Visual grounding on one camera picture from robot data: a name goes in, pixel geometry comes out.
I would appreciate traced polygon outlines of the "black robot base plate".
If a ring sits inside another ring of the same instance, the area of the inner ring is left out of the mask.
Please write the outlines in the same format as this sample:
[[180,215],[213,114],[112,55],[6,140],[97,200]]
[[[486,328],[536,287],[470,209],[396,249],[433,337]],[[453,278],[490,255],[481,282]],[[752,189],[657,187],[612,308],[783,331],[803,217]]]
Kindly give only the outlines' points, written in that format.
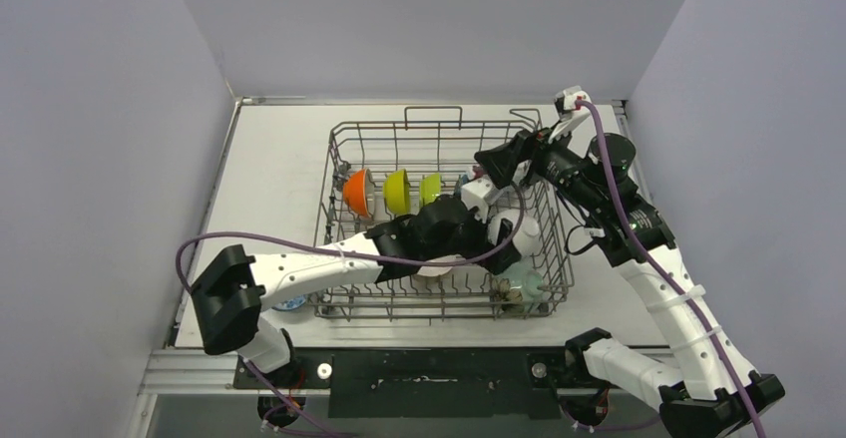
[[341,418],[556,419],[562,404],[595,404],[609,384],[555,347],[306,348],[266,376],[296,398],[325,398]]

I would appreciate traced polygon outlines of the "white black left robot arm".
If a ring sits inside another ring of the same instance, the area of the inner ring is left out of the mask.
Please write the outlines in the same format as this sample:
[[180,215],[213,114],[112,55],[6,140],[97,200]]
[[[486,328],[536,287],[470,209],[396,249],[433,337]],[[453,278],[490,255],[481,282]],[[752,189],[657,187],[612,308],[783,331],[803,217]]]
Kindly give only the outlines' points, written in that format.
[[264,312],[324,289],[409,276],[444,257],[500,274],[536,252],[539,226],[523,209],[489,218],[484,210],[444,196],[416,215],[321,247],[294,243],[255,255],[240,244],[223,248],[190,288],[204,352],[235,352],[272,388],[289,386],[298,365],[291,340]]

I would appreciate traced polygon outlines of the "lime green bowl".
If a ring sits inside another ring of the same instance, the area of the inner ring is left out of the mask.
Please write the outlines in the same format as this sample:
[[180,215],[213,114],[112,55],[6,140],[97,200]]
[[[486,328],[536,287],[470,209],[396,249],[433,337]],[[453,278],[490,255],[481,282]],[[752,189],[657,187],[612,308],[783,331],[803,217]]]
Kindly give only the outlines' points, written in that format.
[[434,203],[442,193],[441,175],[434,173],[422,178],[419,184],[419,205],[425,207]]

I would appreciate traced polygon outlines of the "pale celadon bowl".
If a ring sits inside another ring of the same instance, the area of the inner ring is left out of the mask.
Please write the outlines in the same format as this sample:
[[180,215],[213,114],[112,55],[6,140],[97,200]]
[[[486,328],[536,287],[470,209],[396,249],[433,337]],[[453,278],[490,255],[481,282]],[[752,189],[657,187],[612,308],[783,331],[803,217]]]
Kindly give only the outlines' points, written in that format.
[[543,285],[543,277],[525,259],[492,278],[491,300],[505,313],[526,314],[541,301]]

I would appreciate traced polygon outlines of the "yellow green bowl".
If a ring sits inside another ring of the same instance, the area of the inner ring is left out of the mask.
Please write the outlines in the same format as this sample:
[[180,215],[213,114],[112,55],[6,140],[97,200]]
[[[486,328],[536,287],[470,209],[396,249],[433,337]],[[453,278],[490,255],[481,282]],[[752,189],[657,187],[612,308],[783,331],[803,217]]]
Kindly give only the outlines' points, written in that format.
[[388,175],[383,184],[383,196],[388,211],[402,216],[410,213],[410,183],[405,169]]

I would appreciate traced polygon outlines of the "white bowl orange outside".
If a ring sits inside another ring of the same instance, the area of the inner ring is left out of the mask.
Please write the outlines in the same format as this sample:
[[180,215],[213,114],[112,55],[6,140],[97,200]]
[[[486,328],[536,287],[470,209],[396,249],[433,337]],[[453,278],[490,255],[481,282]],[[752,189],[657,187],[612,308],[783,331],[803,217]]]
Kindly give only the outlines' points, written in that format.
[[348,208],[365,219],[372,219],[375,210],[375,185],[369,169],[353,173],[342,189]]

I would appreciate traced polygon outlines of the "blue white patterned bowl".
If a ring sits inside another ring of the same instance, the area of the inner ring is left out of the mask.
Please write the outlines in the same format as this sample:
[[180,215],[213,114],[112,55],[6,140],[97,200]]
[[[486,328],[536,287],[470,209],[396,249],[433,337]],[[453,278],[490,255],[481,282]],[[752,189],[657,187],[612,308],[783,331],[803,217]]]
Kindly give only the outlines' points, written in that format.
[[290,312],[302,308],[308,301],[307,295],[299,295],[275,304],[272,309],[280,312]]

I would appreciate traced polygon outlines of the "beige bowl with black outside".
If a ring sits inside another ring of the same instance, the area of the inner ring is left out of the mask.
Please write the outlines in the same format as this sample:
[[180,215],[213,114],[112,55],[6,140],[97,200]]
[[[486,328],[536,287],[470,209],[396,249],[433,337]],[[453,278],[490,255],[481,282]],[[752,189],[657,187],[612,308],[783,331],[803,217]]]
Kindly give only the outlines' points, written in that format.
[[461,257],[455,254],[433,258],[431,260],[428,260],[426,265],[421,266],[419,270],[413,275],[413,277],[418,279],[440,278],[443,275],[450,273],[453,269],[453,266],[447,266],[447,263],[452,264],[453,262],[457,262],[460,260]]

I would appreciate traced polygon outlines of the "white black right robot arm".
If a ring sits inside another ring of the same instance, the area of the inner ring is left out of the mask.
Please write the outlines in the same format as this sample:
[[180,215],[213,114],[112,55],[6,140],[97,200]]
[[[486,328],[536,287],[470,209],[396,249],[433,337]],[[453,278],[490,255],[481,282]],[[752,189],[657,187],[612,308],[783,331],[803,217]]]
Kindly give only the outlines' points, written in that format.
[[578,155],[570,138],[549,129],[521,132],[480,151],[476,162],[499,188],[519,179],[548,183],[585,212],[596,245],[643,302],[669,346],[667,366],[601,329],[569,340],[567,379],[587,387],[607,381],[654,409],[673,437],[723,437],[760,426],[785,396],[779,378],[758,371],[732,344],[693,282],[660,213],[640,194],[629,169],[636,149],[626,137],[600,133]]

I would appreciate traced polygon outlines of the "white bowl with blue outside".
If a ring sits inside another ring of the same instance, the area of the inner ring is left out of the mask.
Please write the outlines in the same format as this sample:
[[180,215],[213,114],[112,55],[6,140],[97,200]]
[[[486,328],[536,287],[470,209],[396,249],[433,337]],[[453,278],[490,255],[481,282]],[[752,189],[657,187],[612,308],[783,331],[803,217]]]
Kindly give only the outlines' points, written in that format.
[[519,213],[517,225],[515,227],[516,235],[510,242],[518,249],[522,257],[527,257],[536,254],[542,248],[541,230],[538,221],[529,215],[521,215],[521,211],[517,209],[508,209],[499,213]]

